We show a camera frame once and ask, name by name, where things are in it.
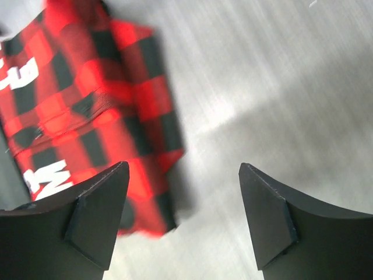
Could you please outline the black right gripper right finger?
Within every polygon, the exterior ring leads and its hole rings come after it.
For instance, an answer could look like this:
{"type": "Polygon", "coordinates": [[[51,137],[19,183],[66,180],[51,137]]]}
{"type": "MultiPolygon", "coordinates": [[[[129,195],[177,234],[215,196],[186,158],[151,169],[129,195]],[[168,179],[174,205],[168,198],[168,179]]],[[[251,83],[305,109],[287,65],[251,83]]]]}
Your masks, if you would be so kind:
{"type": "Polygon", "coordinates": [[[371,279],[372,215],[239,170],[256,265],[265,279],[371,279]]]}

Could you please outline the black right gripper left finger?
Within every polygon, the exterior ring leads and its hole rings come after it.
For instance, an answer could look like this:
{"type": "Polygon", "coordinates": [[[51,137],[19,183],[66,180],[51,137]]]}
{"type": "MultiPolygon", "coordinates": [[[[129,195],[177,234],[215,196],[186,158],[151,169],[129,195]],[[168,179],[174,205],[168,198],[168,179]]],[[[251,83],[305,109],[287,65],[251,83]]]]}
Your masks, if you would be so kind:
{"type": "Polygon", "coordinates": [[[101,279],[129,182],[118,162],[55,195],[1,211],[2,279],[101,279]]]}

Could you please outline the red black plaid shirt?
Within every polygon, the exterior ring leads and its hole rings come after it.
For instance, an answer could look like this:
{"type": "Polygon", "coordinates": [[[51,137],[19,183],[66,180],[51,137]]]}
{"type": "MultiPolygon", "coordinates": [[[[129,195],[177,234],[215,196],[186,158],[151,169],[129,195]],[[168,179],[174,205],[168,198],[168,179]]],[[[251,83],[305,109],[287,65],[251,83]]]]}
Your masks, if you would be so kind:
{"type": "Polygon", "coordinates": [[[181,133],[152,28],[103,1],[45,1],[1,43],[1,125],[32,201],[129,164],[120,235],[176,228],[181,133]]]}

